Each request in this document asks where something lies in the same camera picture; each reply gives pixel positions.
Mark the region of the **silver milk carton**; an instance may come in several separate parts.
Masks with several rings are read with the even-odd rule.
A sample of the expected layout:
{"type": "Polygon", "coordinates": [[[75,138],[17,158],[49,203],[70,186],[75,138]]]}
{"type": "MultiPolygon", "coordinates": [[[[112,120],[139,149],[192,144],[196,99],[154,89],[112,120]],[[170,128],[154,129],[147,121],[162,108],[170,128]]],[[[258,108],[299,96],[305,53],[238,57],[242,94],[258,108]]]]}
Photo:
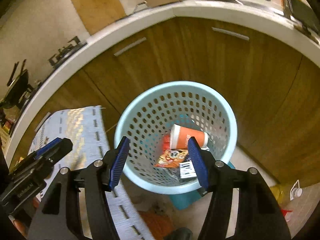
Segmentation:
{"type": "Polygon", "coordinates": [[[165,168],[165,172],[174,180],[179,182],[196,179],[197,175],[192,161],[186,161],[179,164],[179,167],[165,168]]]}

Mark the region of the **orange panda snack bag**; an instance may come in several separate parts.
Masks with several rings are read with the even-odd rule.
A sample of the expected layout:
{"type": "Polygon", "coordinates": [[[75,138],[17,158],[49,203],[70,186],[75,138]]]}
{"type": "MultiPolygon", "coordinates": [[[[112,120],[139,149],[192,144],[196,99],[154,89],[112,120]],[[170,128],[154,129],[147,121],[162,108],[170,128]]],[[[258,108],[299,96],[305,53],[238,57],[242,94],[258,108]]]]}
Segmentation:
{"type": "Polygon", "coordinates": [[[155,167],[178,168],[186,160],[188,150],[165,150],[155,163],[155,167]]]}

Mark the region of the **orange paper cup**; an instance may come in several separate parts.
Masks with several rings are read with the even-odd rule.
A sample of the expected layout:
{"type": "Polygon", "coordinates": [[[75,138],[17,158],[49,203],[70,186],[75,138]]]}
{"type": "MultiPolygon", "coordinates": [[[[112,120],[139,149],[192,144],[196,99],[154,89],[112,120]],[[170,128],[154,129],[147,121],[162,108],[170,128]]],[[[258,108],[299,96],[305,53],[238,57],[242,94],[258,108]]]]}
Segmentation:
{"type": "Polygon", "coordinates": [[[206,132],[173,124],[170,131],[170,149],[186,150],[188,148],[188,140],[191,137],[196,138],[200,148],[207,147],[209,135],[206,132]]]}

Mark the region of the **light blue perforated trash basket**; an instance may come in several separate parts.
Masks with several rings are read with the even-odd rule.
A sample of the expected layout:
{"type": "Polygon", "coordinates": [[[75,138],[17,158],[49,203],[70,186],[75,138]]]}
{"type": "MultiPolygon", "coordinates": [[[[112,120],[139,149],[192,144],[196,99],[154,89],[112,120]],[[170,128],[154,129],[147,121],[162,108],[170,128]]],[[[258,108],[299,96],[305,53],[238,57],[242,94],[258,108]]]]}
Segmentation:
{"type": "Polygon", "coordinates": [[[212,88],[191,81],[173,81],[135,98],[122,113],[114,143],[130,140],[124,174],[138,187],[169,196],[183,210],[201,198],[191,171],[187,144],[195,137],[215,159],[228,163],[238,137],[229,103],[212,88]]]}

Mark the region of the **black wok pan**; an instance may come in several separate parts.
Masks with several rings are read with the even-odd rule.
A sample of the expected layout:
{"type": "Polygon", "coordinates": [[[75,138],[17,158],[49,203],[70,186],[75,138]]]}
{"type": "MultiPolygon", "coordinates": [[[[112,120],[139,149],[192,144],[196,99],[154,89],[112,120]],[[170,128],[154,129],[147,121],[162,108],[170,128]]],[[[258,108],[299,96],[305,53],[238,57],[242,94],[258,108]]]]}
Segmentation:
{"type": "Polygon", "coordinates": [[[21,97],[25,92],[33,90],[33,87],[29,84],[28,70],[24,68],[26,61],[26,59],[23,60],[20,73],[15,79],[14,75],[20,62],[18,61],[14,64],[11,76],[7,82],[8,91],[1,100],[1,108],[10,109],[16,106],[18,109],[22,109],[24,102],[21,100],[21,97]]]}

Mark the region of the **black gas stove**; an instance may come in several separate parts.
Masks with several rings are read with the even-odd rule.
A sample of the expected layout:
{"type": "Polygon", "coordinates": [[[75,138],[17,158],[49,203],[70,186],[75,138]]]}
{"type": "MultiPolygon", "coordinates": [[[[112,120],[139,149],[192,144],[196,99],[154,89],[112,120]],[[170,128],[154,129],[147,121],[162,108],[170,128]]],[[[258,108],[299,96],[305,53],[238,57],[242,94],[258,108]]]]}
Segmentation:
{"type": "Polygon", "coordinates": [[[67,46],[58,49],[57,53],[55,53],[48,61],[54,69],[57,69],[73,54],[86,45],[86,41],[80,41],[79,38],[75,36],[67,42],[67,46]]]}

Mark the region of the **clear plastic bottle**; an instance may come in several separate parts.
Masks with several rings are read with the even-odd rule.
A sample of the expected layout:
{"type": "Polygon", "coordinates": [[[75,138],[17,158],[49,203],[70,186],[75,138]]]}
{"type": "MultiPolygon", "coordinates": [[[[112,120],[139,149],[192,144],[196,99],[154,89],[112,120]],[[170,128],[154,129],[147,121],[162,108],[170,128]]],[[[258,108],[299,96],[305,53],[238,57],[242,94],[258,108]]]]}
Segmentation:
{"type": "Polygon", "coordinates": [[[284,215],[284,218],[286,222],[289,222],[292,215],[293,215],[293,209],[290,207],[287,207],[293,200],[299,198],[303,193],[303,189],[300,186],[299,179],[296,180],[296,182],[292,185],[291,189],[286,195],[283,195],[283,201],[281,203],[281,210],[284,215]]]}

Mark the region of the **wooden cutting board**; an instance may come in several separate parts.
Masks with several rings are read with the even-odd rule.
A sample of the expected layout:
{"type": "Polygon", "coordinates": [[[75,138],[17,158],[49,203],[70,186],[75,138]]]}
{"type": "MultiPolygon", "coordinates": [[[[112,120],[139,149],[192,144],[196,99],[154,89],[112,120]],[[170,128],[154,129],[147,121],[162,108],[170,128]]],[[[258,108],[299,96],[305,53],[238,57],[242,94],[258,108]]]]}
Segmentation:
{"type": "Polygon", "coordinates": [[[71,0],[90,35],[126,17],[120,0],[71,0]]]}

